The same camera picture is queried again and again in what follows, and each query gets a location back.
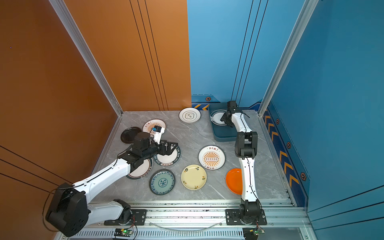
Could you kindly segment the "teal floral pattern plate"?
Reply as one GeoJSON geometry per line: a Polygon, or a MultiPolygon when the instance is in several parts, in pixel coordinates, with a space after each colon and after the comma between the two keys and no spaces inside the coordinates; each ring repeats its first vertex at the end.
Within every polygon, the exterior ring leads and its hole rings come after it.
{"type": "Polygon", "coordinates": [[[175,183],[176,178],[172,171],[159,170],[152,175],[149,186],[153,194],[162,196],[173,190],[175,183]]]}

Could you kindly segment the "teal plastic bin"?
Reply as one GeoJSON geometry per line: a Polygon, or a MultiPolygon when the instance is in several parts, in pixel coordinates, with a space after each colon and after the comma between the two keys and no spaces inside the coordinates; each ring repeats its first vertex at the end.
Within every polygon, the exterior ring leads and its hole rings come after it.
{"type": "MultiPolygon", "coordinates": [[[[214,110],[226,110],[227,111],[227,103],[212,103],[208,107],[209,114],[214,110]]],[[[229,126],[217,126],[212,124],[213,135],[217,142],[234,142],[237,137],[236,128],[231,128],[229,126]]]]}

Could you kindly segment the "right green circuit board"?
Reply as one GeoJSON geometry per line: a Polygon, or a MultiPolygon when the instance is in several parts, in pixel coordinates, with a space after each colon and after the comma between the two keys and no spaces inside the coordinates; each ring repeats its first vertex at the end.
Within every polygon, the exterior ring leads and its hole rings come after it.
{"type": "Polygon", "coordinates": [[[243,228],[243,237],[245,240],[258,240],[263,234],[265,234],[264,229],[243,228]]]}

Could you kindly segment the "green rimmed white plate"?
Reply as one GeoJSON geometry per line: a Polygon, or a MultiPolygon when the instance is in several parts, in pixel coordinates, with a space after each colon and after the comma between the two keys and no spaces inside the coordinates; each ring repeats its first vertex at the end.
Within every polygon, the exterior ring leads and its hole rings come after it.
{"type": "Polygon", "coordinates": [[[226,110],[214,110],[210,113],[211,122],[217,126],[226,126],[227,124],[221,120],[223,115],[226,113],[226,110]]]}

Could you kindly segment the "orange plate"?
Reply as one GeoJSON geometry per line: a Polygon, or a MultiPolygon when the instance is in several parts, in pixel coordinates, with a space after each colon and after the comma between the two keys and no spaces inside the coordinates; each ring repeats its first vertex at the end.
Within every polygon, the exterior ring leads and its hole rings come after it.
{"type": "Polygon", "coordinates": [[[237,195],[242,195],[242,192],[243,192],[242,170],[239,168],[229,170],[226,175],[226,184],[232,193],[237,195]]]}

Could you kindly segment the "white clover pattern plate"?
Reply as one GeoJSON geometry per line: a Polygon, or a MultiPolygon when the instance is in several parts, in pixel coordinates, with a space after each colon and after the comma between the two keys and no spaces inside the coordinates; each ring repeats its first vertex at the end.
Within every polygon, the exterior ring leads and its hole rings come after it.
{"type": "Polygon", "coordinates": [[[185,108],[180,111],[179,119],[184,123],[195,123],[201,118],[201,113],[195,108],[185,108]]]}

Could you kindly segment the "sunburst pattern plate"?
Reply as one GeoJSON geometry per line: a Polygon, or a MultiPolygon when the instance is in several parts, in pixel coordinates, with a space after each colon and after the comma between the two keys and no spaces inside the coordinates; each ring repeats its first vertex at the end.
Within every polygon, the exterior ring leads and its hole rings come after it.
{"type": "Polygon", "coordinates": [[[152,119],[152,120],[149,120],[147,121],[143,127],[142,127],[142,131],[143,132],[146,132],[146,133],[150,133],[150,134],[154,134],[154,131],[153,131],[153,128],[155,126],[160,126],[162,127],[162,129],[166,130],[166,123],[165,121],[161,120],[161,119],[152,119]]]}
{"type": "Polygon", "coordinates": [[[198,160],[206,170],[216,171],[225,165],[226,155],[218,146],[209,145],[199,151],[198,160]]]}

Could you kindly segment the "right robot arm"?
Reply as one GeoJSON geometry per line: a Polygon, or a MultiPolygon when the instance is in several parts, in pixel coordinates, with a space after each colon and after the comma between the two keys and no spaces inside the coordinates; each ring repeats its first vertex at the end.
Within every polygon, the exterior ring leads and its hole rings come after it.
{"type": "Polygon", "coordinates": [[[246,114],[238,107],[236,101],[227,102],[227,111],[221,117],[221,121],[237,131],[235,155],[241,164],[243,182],[241,215],[244,217],[256,216],[261,212],[261,203],[255,186],[258,134],[249,127],[246,114]]]}

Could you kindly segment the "left green circuit board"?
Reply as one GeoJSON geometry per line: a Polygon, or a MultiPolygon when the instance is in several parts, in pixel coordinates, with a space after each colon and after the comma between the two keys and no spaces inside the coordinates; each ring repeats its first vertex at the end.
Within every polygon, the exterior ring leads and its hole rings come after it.
{"type": "Polygon", "coordinates": [[[115,229],[114,239],[128,240],[134,237],[134,231],[131,229],[115,229]]]}

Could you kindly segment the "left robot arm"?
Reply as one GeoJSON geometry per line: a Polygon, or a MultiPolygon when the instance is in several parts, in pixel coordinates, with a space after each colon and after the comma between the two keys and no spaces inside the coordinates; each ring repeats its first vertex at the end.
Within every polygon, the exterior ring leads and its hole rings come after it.
{"type": "Polygon", "coordinates": [[[171,155],[178,143],[162,140],[162,133],[138,133],[133,143],[119,153],[116,160],[92,176],[72,185],[63,183],[52,190],[52,200],[46,200],[43,224],[49,223],[66,237],[72,237],[85,226],[104,221],[119,225],[133,224],[131,206],[123,200],[92,204],[91,201],[117,180],[138,169],[145,160],[157,155],[171,155]]]}

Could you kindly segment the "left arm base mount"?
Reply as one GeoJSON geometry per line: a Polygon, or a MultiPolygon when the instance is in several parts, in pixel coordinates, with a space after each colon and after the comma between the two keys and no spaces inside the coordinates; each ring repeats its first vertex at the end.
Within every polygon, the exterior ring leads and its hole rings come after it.
{"type": "Polygon", "coordinates": [[[105,226],[143,226],[146,221],[147,210],[124,210],[121,216],[116,220],[104,221],[105,226]]]}

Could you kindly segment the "cream yellow plate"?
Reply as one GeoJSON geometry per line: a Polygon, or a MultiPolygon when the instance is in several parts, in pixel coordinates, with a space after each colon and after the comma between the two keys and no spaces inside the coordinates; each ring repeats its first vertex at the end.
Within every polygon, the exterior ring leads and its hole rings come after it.
{"type": "Polygon", "coordinates": [[[207,173],[200,165],[189,165],[183,169],[181,181],[188,190],[199,190],[207,182],[207,173]]]}

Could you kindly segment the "black plate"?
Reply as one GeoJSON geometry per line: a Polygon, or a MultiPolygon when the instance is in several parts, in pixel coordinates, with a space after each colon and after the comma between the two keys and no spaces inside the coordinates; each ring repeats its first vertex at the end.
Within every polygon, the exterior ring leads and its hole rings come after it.
{"type": "Polygon", "coordinates": [[[139,127],[130,127],[121,133],[120,139],[125,144],[132,144],[136,135],[141,132],[142,130],[139,127]]]}

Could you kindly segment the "green red rimmed plate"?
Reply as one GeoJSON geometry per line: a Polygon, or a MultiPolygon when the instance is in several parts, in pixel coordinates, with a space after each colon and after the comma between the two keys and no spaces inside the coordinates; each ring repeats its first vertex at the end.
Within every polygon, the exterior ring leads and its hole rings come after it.
{"type": "Polygon", "coordinates": [[[153,159],[146,159],[142,165],[140,165],[136,170],[128,174],[126,177],[131,180],[142,179],[151,172],[153,164],[153,159]]]}

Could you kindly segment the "green circuit board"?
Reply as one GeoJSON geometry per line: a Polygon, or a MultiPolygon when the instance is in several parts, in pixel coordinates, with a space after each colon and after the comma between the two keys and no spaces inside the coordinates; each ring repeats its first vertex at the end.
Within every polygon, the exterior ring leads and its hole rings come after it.
{"type": "Polygon", "coordinates": [[[131,229],[115,229],[114,239],[128,240],[134,237],[134,231],[131,229]]]}
{"type": "Polygon", "coordinates": [[[258,240],[263,234],[265,234],[264,229],[243,228],[243,237],[245,240],[258,240]]]}

